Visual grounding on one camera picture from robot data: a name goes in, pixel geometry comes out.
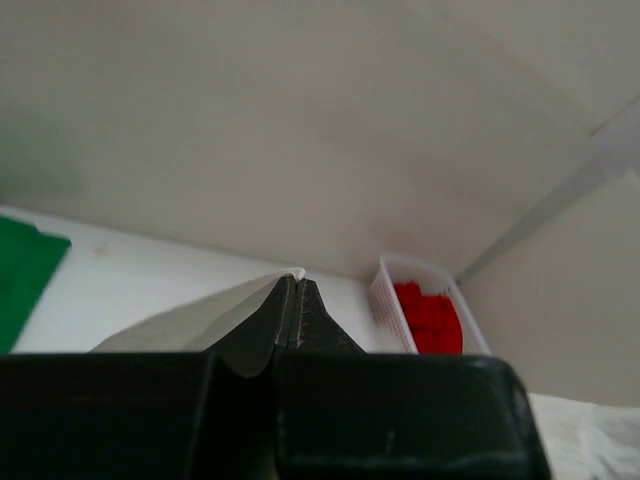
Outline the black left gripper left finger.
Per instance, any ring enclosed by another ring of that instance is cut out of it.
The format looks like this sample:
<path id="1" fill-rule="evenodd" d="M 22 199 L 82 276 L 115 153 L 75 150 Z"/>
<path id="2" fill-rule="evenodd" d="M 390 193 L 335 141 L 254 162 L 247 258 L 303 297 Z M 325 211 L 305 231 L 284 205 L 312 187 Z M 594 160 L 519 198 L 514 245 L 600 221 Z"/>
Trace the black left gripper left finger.
<path id="1" fill-rule="evenodd" d="M 240 378 L 259 376 L 274 354 L 296 286 L 295 277 L 280 276 L 217 318 L 201 337 L 201 368 L 220 367 Z"/>

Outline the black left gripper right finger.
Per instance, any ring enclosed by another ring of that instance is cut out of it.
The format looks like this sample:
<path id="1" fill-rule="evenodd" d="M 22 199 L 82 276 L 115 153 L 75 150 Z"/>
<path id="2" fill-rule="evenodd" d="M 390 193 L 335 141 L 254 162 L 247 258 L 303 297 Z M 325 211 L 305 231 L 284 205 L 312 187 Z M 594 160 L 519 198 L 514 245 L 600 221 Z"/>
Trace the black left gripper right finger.
<path id="1" fill-rule="evenodd" d="M 328 313 L 313 280 L 303 279 L 296 286 L 294 350 L 322 354 L 365 353 Z"/>

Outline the white t shirt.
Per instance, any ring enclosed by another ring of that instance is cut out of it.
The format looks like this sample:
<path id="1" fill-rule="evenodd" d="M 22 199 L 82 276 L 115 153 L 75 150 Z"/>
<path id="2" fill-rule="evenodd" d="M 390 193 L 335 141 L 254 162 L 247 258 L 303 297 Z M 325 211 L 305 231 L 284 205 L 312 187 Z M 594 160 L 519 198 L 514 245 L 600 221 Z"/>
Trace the white t shirt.
<path id="1" fill-rule="evenodd" d="M 254 278 L 150 316 L 103 340 L 96 353 L 201 352 L 256 313 L 281 279 L 297 282 L 303 268 Z"/>

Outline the green t shirt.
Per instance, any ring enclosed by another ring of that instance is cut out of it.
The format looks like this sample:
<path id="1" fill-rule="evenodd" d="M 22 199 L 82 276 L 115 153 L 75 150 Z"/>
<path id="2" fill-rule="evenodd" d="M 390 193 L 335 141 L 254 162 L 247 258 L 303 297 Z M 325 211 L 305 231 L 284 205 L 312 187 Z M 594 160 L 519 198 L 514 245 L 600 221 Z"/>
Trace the green t shirt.
<path id="1" fill-rule="evenodd" d="M 11 352 L 72 243 L 1 217 L 1 354 Z"/>

